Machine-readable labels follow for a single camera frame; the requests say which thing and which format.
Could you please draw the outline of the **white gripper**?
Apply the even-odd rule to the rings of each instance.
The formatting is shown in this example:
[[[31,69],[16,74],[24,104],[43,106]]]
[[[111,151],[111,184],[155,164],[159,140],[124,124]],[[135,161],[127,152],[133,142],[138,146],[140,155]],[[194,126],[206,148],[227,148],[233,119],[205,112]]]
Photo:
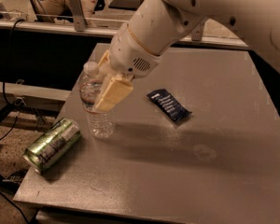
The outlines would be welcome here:
[[[94,103],[96,112],[109,112],[133,91],[131,76],[146,77],[159,63],[161,57],[143,49],[129,32],[128,26],[121,26],[111,40],[109,50],[103,54],[98,68],[106,76],[111,67],[118,73],[108,74]]]

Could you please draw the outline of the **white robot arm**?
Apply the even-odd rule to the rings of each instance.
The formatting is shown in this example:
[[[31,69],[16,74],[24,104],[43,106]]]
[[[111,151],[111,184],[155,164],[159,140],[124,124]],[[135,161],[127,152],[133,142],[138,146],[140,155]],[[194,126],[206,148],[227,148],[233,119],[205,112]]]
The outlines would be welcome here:
[[[99,62],[105,80],[94,109],[107,112],[147,76],[162,54],[201,22],[230,29],[280,74],[280,0],[144,0]]]

